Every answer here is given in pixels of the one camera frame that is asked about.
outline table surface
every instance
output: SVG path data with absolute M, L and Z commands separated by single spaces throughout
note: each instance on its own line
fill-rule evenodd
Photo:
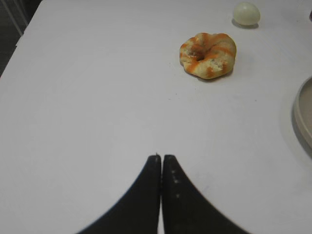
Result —
M 309 0 L 44 0 L 0 79 L 0 233 L 76 233 L 174 154 L 221 212 L 253 234 L 312 229 L 312 158 L 291 112 L 312 74 Z M 231 74 L 186 74 L 198 32 L 237 45 Z

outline white egg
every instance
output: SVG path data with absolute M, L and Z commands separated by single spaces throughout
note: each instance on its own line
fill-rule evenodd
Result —
M 254 25 L 260 20 L 260 11 L 252 3 L 241 2 L 234 8 L 233 18 L 241 25 Z

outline glazed donut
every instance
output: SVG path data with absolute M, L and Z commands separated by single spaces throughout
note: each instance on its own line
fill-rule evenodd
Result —
M 235 42 L 226 34 L 198 33 L 180 47 L 184 70 L 202 79 L 213 79 L 233 69 Z

